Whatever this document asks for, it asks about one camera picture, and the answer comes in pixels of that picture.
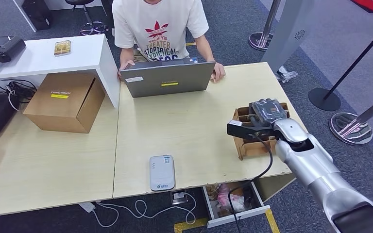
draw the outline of graphic print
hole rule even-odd
[[[178,58],[177,54],[179,51],[171,48],[171,43],[164,35],[164,33],[168,32],[168,26],[168,23],[160,26],[158,21],[156,21],[153,29],[145,29],[145,31],[149,34],[148,38],[151,38],[148,41],[146,49],[143,51],[146,57],[151,58],[154,61],[168,61]]]

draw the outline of small package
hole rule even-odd
[[[71,53],[71,41],[65,40],[55,43],[55,52],[53,55],[59,57],[62,55],[68,55]]]
[[[42,130],[89,133],[104,98],[96,75],[48,74],[23,114]]]

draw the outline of stool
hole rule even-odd
[[[85,23],[80,30],[81,35],[94,35],[94,34],[102,34],[107,31],[107,27],[104,23],[99,21],[92,21],[91,17],[89,16],[88,10],[86,9],[86,4],[93,2],[94,0],[65,0],[66,3],[73,5],[72,11],[75,10],[76,6],[83,6],[86,19],[88,23]]]

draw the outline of red logo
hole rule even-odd
[[[148,36],[148,38],[150,37],[157,37],[159,35],[162,35],[164,33],[166,33],[167,31],[165,31],[165,29],[168,27],[168,24],[164,24],[162,25],[162,27],[159,26],[159,23],[158,21],[155,23],[155,29],[148,29],[146,28],[145,30],[150,34],[150,36]]]

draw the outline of person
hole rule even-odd
[[[201,56],[207,62],[215,61],[205,37],[209,26],[201,0],[114,0],[112,13],[115,45],[121,48],[119,70],[134,62],[189,57],[186,27]],[[216,62],[211,80],[218,82],[224,75],[223,65]]]

